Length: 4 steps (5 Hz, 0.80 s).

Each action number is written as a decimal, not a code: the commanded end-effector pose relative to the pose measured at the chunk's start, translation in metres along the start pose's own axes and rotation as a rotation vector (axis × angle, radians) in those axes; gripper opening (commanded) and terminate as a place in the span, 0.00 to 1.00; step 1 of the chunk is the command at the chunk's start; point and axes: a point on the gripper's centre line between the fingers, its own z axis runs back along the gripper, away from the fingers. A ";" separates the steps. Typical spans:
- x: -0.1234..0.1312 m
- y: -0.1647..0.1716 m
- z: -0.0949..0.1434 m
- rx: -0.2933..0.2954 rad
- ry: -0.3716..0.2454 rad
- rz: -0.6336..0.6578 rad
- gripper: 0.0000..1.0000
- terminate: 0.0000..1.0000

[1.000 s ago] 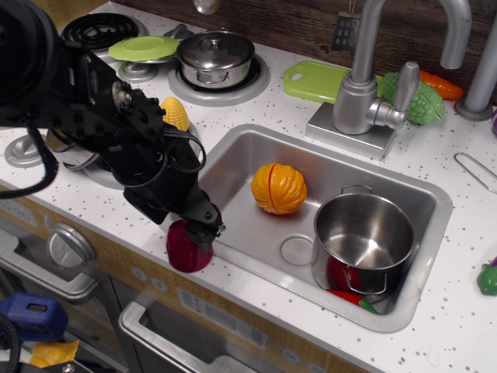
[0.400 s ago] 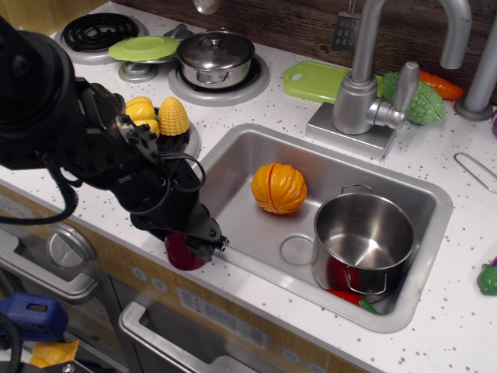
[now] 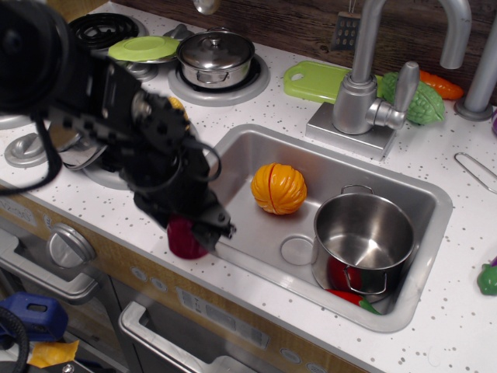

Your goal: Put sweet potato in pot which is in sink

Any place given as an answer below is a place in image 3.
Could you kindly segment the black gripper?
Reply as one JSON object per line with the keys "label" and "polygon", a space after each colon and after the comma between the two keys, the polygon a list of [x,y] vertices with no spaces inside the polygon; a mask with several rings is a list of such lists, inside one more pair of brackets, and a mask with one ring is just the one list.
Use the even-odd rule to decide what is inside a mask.
{"label": "black gripper", "polygon": [[188,202],[187,207],[172,215],[193,223],[191,232],[202,248],[212,253],[221,237],[232,239],[237,229],[231,222],[230,214],[209,187],[201,194],[192,195]]}

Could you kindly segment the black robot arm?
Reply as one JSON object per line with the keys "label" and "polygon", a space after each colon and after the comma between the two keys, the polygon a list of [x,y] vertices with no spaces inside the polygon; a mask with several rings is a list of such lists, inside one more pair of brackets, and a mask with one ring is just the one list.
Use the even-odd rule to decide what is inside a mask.
{"label": "black robot arm", "polygon": [[43,3],[1,3],[1,111],[36,124],[49,162],[47,182],[62,161],[46,124],[59,124],[105,145],[137,207],[161,226],[173,216],[185,218],[210,251],[235,233],[209,188],[218,172],[208,166],[208,146],[196,139],[184,112],[146,92],[113,60],[92,55]]}

